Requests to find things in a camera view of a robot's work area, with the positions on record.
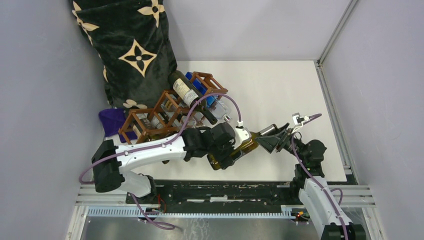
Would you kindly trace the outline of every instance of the black pillow with flower pattern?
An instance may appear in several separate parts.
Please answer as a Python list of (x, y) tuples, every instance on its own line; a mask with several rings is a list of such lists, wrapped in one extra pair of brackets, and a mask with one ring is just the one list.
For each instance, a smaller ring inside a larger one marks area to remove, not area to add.
[(104, 64), (109, 103), (151, 108), (177, 69), (163, 0), (70, 0), (82, 34)]

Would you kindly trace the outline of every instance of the dark bottle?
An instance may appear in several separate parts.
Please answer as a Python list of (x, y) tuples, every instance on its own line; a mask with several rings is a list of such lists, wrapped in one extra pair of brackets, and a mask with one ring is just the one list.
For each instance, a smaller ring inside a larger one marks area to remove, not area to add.
[[(174, 91), (182, 98), (182, 101), (188, 106), (193, 105), (202, 97), (202, 94), (195, 86), (187, 79), (180, 71), (176, 70), (168, 76), (168, 82), (171, 84)], [(206, 100), (201, 101), (195, 108), (204, 115), (204, 117), (214, 125), (218, 122), (217, 118), (207, 109)]]
[[(255, 140), (256, 137), (272, 135), (277, 129), (278, 128), (275, 124), (271, 124), (267, 126), (266, 128), (262, 129), (261, 131), (250, 132), (251, 139), (249, 141), (242, 143), (229, 155), (229, 157), (231, 158), (231, 165), (233, 165), (234, 162), (236, 162), (238, 159), (240, 159), (244, 155), (252, 152), (257, 147), (259, 147), (259, 143), (256, 142)], [(215, 159), (215, 157), (210, 153), (207, 155), (207, 160), (209, 161), (213, 170), (226, 169), (227, 167), (229, 167), (229, 166), (222, 166), (219, 159)]]

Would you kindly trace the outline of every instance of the white cable clip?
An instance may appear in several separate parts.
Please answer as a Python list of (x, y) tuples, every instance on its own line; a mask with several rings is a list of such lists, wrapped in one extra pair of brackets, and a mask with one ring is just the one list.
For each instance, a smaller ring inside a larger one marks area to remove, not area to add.
[(243, 121), (237, 121), (237, 127), (242, 128), (243, 127)]
[(139, 218), (137, 221), (138, 222), (144, 222), (144, 224), (147, 224), (147, 220), (142, 220), (141, 218)]
[(295, 132), (297, 132), (299, 129), (301, 129), (304, 126), (304, 124), (306, 124), (307, 122), (311, 120), (308, 115), (301, 116), (298, 112), (291, 115), (291, 118), (293, 119), (293, 122), (294, 122), (294, 127), (291, 130), (291, 134), (294, 134)]

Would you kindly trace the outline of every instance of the wire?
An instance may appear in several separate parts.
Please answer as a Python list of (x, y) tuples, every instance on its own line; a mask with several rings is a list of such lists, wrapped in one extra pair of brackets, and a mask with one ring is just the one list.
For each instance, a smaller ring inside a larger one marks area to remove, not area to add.
[(157, 195), (157, 208), (160, 211), (161, 210), (161, 195)]
[(162, 198), (160, 198), (160, 200), (163, 202), (163, 213), (166, 213), (167, 212), (167, 203)]
[(137, 205), (138, 209), (140, 210), (141, 214), (143, 214), (144, 218), (147, 220), (147, 222), (149, 224), (152, 224), (153, 226), (160, 228), (160, 229), (163, 229), (163, 230), (174, 230), (175, 229), (175, 225), (173, 225), (171, 223), (162, 222), (162, 221), (153, 221), (152, 219), (150, 219), (150, 217), (147, 216), (145, 211), (143, 211), (142, 206), (140, 206), (139, 202), (137, 201), (136, 196), (132, 193), (130, 193), (130, 195), (131, 195), (132, 199), (134, 200), (135, 204)]
[[(181, 134), (183, 133), (183, 130), (186, 128), (186, 126), (187, 126), (187, 124), (189, 123), (189, 119), (190, 119), (190, 116), (192, 115), (192, 113), (193, 113), (193, 111), (195, 110), (195, 107), (202, 101), (202, 100), (204, 100), (204, 99), (206, 99), (207, 97), (210, 97), (210, 96), (223, 96), (223, 97), (225, 97), (225, 98), (227, 98), (227, 99), (229, 99), (233, 104), (234, 104), (234, 106), (235, 106), (235, 109), (237, 110), (237, 113), (238, 113), (238, 120), (241, 122), (242, 121), (242, 114), (241, 114), (241, 112), (240, 112), (240, 108), (239, 108), (239, 106), (237, 105), (237, 103), (236, 103), (236, 101), (234, 101), (234, 99), (232, 99), (230, 96), (228, 96), (228, 95), (226, 95), (226, 94), (223, 94), (223, 93), (210, 93), (210, 94), (207, 94), (207, 95), (204, 95), (204, 96), (202, 96), (199, 100), (197, 100), (197, 102), (190, 108), (190, 111), (188, 111), (188, 114), (187, 114), (187, 118), (185, 119), (185, 121), (184, 121), (184, 124), (182, 125), (182, 127), (181, 127), (181, 129), (179, 130), (179, 132), (177, 133), (177, 135), (174, 137), (174, 138), (172, 138), (172, 139), (170, 139), (169, 141), (166, 141), (166, 142), (164, 142), (163, 144), (162, 143), (160, 143), (160, 144), (156, 144), (156, 145), (151, 145), (151, 146), (144, 146), (144, 147), (139, 147), (139, 148), (135, 148), (135, 149), (131, 149), (131, 150), (128, 150), (128, 151), (126, 151), (127, 153), (129, 153), (129, 154), (131, 154), (131, 153), (135, 153), (135, 152), (138, 152), (138, 151), (143, 151), (143, 150), (149, 150), (149, 149), (154, 149), (154, 148), (159, 148), (159, 147), (162, 147), (163, 145), (168, 145), (168, 144), (171, 144), (172, 142), (174, 142), (175, 140), (177, 140), (177, 138), (179, 137), (179, 136), (181, 136)], [(79, 175), (79, 178), (78, 178), (78, 180), (79, 180), (79, 182), (81, 183), (81, 184), (94, 184), (94, 181), (84, 181), (83, 180), (83, 177), (84, 177), (84, 175), (90, 170), (90, 169), (92, 169), (92, 168), (94, 168), (95, 166), (97, 166), (97, 165), (99, 165), (99, 164), (101, 164), (101, 163), (103, 163), (103, 162), (105, 162), (105, 161), (107, 161), (107, 160), (109, 160), (109, 159), (113, 159), (113, 158), (117, 158), (117, 157), (120, 157), (120, 156), (123, 156), (123, 155), (125, 155), (125, 153), (126, 152), (120, 152), (120, 153), (115, 153), (115, 154), (112, 154), (112, 155), (109, 155), (109, 156), (107, 156), (107, 157), (104, 157), (104, 158), (101, 158), (101, 159), (99, 159), (98, 161), (96, 161), (95, 163), (93, 163), (93, 164), (91, 164), (90, 166), (88, 166), (88, 168), (86, 169), (86, 170), (84, 170), (80, 175)], [(137, 201), (137, 198), (136, 198), (136, 196), (134, 195), (134, 194), (132, 194), (132, 193), (129, 193), (129, 194), (131, 194), (131, 196), (132, 196), (132, 199), (134, 200), (134, 202), (135, 202), (135, 204), (137, 205), (137, 207), (138, 207), (138, 209), (140, 210), (140, 212), (143, 214), (143, 216), (147, 219), (147, 222), (148, 223), (150, 223), (150, 224), (152, 224), (152, 225), (154, 225), (155, 227), (158, 227), (158, 228), (160, 228), (160, 229), (163, 229), (163, 230), (174, 230), (175, 229), (175, 226), (174, 225), (172, 225), (172, 224), (170, 224), (170, 223), (167, 223), (167, 222), (154, 222), (153, 220), (151, 220), (147, 215), (146, 215), (146, 213), (143, 211), (143, 209), (142, 209), (142, 207), (140, 206), (140, 204), (139, 204), (139, 202)]]
[[(310, 120), (307, 122), (311, 122), (319, 117), (321, 117), (322, 114), (318, 113), (315, 115), (310, 116)], [(343, 221), (343, 217), (340, 214), (340, 211), (337, 209), (336, 205), (334, 204), (334, 202), (331, 199), (330, 194), (327, 192), (327, 190), (324, 188), (324, 186), (314, 177), (312, 176), (312, 174), (308, 171), (308, 169), (305, 167), (305, 165), (302, 163), (301, 158), (299, 157), (298, 153), (296, 152), (296, 145), (295, 145), (295, 135), (296, 132), (294, 134), (291, 135), (291, 148), (293, 149), (293, 153), (294, 156), (296, 156), (297, 161), (299, 162), (300, 166), (302, 167), (303, 171), (308, 175), (308, 177), (310, 179), (312, 179), (320, 188), (321, 190), (324, 192), (325, 196), (327, 197), (328, 201), (330, 202), (332, 208), (334, 209), (335, 213), (337, 214), (337, 218), (340, 220), (341, 223), (341, 228), (343, 229), (343, 234), (344, 234), (344, 240), (348, 240), (348, 230), (346, 228), (346, 224), (345, 221)]]
[(340, 206), (342, 204), (342, 200), (343, 200), (343, 191), (341, 188), (333, 188), (330, 190), (330, 192), (334, 192), (334, 191), (339, 191), (340, 192), (340, 199), (338, 200), (338, 205)]

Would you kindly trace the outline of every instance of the green glass bottle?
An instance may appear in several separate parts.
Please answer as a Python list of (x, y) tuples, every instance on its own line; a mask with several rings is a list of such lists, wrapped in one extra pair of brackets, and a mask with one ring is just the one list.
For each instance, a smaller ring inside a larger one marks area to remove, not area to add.
[[(243, 142), (229, 155), (229, 157), (232, 160), (232, 164), (230, 166), (232, 166), (237, 160), (239, 160), (244, 155), (252, 152), (257, 147), (259, 147), (259, 143), (255, 141), (255, 138), (259, 136), (272, 135), (277, 129), (278, 128), (275, 124), (271, 124), (267, 126), (266, 128), (262, 129), (261, 131), (250, 132), (251, 134), (250, 140)], [(222, 166), (221, 163), (217, 159), (215, 159), (215, 157), (210, 153), (207, 155), (207, 160), (209, 161), (209, 164), (212, 166), (214, 170), (226, 169), (227, 167), (229, 167), (229, 166)]]

